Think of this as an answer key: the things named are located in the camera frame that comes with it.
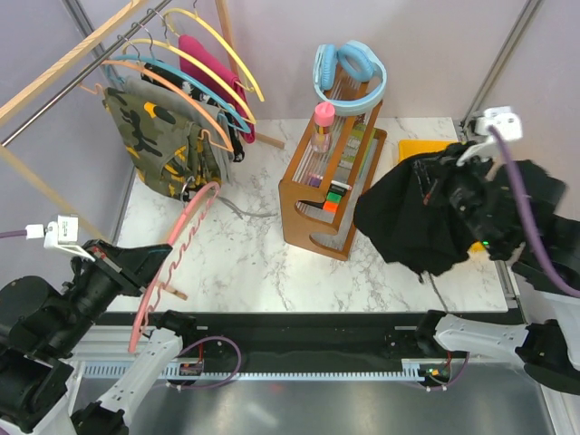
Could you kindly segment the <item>pink hanger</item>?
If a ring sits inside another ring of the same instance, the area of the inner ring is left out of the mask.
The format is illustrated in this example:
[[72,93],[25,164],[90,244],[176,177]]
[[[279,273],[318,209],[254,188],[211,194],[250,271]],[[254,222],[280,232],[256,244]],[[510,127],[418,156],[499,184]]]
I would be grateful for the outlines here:
[[128,344],[129,353],[136,352],[137,344],[149,324],[149,315],[155,311],[160,303],[161,292],[168,289],[174,273],[191,245],[193,237],[197,234],[201,223],[205,219],[212,204],[218,198],[219,193],[220,185],[216,181],[209,182],[186,204],[171,228],[165,243],[176,252],[177,256],[167,267],[166,279],[159,282],[160,275],[163,271],[162,266],[140,299],[140,305],[131,328]]

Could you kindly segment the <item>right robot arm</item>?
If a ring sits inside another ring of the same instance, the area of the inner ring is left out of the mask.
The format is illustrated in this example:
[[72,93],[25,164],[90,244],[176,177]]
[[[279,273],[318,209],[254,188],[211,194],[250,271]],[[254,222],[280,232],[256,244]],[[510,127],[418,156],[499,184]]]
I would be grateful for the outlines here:
[[579,223],[557,215],[566,184],[530,160],[498,169],[480,158],[459,164],[460,146],[411,160],[423,202],[455,213],[498,263],[519,324],[428,311],[417,350],[470,353],[510,362],[534,381],[579,393]]

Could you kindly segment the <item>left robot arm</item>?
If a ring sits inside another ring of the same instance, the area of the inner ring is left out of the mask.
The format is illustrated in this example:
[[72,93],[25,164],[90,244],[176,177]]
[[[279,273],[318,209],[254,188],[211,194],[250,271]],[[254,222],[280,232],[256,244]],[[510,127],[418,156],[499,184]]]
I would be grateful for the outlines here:
[[100,239],[73,256],[72,281],[56,290],[37,275],[1,290],[1,431],[4,434],[126,434],[167,365],[198,349],[191,318],[168,311],[123,376],[84,409],[69,412],[67,362],[120,295],[141,296],[160,271],[167,244],[119,248]]

